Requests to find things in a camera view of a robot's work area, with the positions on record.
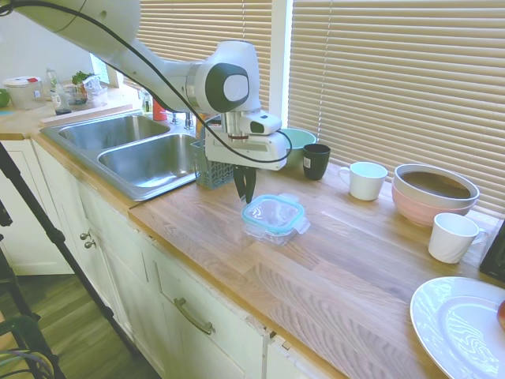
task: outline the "white mug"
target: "white mug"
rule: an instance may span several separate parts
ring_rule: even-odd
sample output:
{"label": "white mug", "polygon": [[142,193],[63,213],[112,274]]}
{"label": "white mug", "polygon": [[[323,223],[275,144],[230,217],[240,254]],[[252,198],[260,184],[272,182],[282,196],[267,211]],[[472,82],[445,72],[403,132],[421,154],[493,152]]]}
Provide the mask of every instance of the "white mug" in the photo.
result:
{"label": "white mug", "polygon": [[349,185],[350,194],[366,201],[379,197],[386,176],[387,170],[372,162],[356,162],[350,168],[342,167],[339,170],[339,177]]}
{"label": "white mug", "polygon": [[471,219],[455,213],[439,213],[435,216],[428,251],[443,263],[458,263],[472,244],[487,237],[488,232]]}

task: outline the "red bottle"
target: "red bottle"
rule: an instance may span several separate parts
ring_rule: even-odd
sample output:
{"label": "red bottle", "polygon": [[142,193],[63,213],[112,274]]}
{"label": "red bottle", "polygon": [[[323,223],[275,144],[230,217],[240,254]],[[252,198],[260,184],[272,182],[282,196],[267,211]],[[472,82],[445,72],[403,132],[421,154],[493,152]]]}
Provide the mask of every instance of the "red bottle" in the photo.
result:
{"label": "red bottle", "polygon": [[152,119],[155,121],[165,121],[166,111],[156,100],[152,100]]}

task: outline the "wooden floor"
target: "wooden floor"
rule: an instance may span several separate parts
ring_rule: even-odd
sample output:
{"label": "wooden floor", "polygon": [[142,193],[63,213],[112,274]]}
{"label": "wooden floor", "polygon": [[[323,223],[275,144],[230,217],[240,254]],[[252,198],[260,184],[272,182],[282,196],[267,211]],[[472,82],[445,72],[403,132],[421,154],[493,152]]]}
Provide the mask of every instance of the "wooden floor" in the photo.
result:
{"label": "wooden floor", "polygon": [[[68,379],[159,379],[142,355],[132,357],[74,275],[26,276],[20,282]],[[1,291],[0,312],[16,315],[11,297]]]}

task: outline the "white plate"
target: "white plate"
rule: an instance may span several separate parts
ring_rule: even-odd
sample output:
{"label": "white plate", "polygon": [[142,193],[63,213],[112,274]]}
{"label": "white plate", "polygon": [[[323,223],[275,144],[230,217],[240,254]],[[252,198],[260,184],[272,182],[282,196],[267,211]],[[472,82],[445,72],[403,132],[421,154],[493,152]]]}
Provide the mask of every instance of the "white plate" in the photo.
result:
{"label": "white plate", "polygon": [[421,285],[410,317],[417,336],[451,379],[504,379],[505,331],[496,319],[505,290],[479,280],[446,277]]}

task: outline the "sink basin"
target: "sink basin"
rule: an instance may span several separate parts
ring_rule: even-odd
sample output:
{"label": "sink basin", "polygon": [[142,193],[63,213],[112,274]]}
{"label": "sink basin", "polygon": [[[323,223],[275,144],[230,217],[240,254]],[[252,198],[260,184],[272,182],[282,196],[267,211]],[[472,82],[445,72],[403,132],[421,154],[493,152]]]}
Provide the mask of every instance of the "sink basin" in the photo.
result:
{"label": "sink basin", "polygon": [[125,116],[60,129],[59,135],[78,148],[101,150],[154,137],[170,130],[143,116]]}
{"label": "sink basin", "polygon": [[104,152],[98,161],[131,185],[164,186],[194,172],[191,144],[195,137],[169,134]]}
{"label": "sink basin", "polygon": [[139,111],[41,133],[135,201],[195,180],[191,144],[196,138],[184,126],[169,127]]}

